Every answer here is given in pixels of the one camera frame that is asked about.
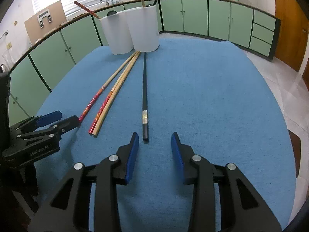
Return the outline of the blue table cloth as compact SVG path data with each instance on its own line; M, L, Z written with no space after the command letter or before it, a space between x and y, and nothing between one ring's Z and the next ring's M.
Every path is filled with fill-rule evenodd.
M140 142L134 173L117 188L123 231L187 231L193 188L183 185L171 136L216 165L234 163L282 227L291 215L295 162L281 109L245 53L229 42L161 39L141 55L119 90L97 137L88 129L105 96L60 151L35 166L42 203L77 162L93 165L142 133L143 78L148 83L149 142Z

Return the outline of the beige chopstick dark red end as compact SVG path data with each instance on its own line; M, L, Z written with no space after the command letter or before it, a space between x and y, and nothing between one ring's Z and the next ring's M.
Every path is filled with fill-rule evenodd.
M101 20L101 17L99 17L99 15L97 15L96 13L94 13L92 10L90 10L89 8L87 8L86 6L84 6L83 4L79 3L78 1L74 1L75 5L77 5L78 7L80 7L81 9L85 10L86 12L88 12L89 14L91 14L93 17L97 18L98 20Z

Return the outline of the wooden door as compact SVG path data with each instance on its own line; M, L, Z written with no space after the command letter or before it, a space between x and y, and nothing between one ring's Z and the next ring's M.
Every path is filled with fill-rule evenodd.
M296 0L275 0L275 16L281 20L275 57L299 71L308 40L308 19Z

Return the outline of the right white plastic container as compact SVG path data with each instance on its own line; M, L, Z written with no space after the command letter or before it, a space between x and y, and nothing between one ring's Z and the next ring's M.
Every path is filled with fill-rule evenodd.
M132 42L136 51L153 52L159 47L157 9L136 7L125 11Z

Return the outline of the left white plastic container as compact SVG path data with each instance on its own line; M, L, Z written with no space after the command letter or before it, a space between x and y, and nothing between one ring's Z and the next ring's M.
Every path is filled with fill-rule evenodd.
M112 54L125 54L134 48L124 10L107 15L99 21Z

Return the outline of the cardboard panel with device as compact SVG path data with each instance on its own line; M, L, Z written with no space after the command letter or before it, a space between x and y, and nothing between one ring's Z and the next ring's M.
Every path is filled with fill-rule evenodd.
M27 35L32 45L66 22L61 1L57 1L25 21Z

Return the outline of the white plastic container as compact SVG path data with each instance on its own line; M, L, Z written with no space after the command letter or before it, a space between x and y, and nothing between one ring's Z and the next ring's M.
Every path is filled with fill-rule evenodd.
M136 7L125 11L132 42L136 51L153 52L159 47L157 9Z
M99 21L112 54L125 54L134 48L124 10L107 15Z

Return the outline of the plain bamboo chopstick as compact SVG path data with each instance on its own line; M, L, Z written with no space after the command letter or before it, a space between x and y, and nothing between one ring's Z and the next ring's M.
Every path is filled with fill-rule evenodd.
M133 58L128 63L128 67L123 71L123 73L121 74L121 76L118 79L118 82L116 82L116 85L114 86L114 89L113 89L110 97L108 98L107 103L105 104L103 111L100 114L100 117L99 117L97 123L95 124L93 131L91 132L91 134L93 136L96 137L98 135L99 130L100 130L101 126L103 125L103 121L104 121L104 119L105 119L115 97L117 96L118 91L121 89L121 86L123 85L124 81L126 80L128 74L130 73L130 70L134 66L134 64L137 61L140 54L141 54L140 51L136 52L136 54L133 56Z

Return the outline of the green kitchen base cabinets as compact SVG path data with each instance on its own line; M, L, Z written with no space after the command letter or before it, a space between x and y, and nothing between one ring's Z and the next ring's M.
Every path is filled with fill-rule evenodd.
M224 0L159 0L159 32L234 43L272 60L281 21L251 6ZM34 116L62 78L107 40L99 20L83 14L55 28L12 67L9 123Z

